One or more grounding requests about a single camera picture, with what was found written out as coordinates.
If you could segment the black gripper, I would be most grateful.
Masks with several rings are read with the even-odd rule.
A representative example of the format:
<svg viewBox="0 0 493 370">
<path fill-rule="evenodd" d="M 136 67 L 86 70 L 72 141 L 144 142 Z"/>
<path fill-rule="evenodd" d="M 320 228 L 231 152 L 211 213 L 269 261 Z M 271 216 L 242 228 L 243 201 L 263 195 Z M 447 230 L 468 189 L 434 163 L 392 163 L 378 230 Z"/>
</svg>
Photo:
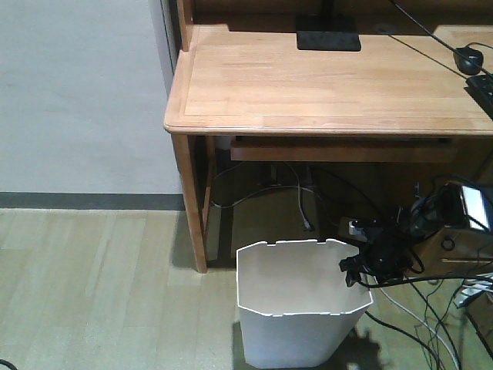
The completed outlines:
<svg viewBox="0 0 493 370">
<path fill-rule="evenodd" d="M 358 220 L 356 228 L 361 229 L 367 241 L 361 256 L 346 257 L 339 262 L 340 271 L 346 272 L 347 287 L 362 282 L 362 262 L 364 270 L 378 281 L 401 280 L 404 272 L 413 266 L 409 252 L 412 237 L 397 226 L 377 220 Z"/>
</svg>

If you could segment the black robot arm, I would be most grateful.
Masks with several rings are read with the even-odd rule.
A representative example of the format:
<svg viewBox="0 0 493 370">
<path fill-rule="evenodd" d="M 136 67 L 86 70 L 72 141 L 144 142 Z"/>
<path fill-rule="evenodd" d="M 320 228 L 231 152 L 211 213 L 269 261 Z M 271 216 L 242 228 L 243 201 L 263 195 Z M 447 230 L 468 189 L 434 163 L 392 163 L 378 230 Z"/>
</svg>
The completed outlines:
<svg viewBox="0 0 493 370">
<path fill-rule="evenodd" d="M 340 233 L 359 251 L 340 263 L 351 287 L 472 278 L 492 271 L 492 188 L 450 181 L 400 208 L 393 218 L 346 219 Z"/>
</svg>

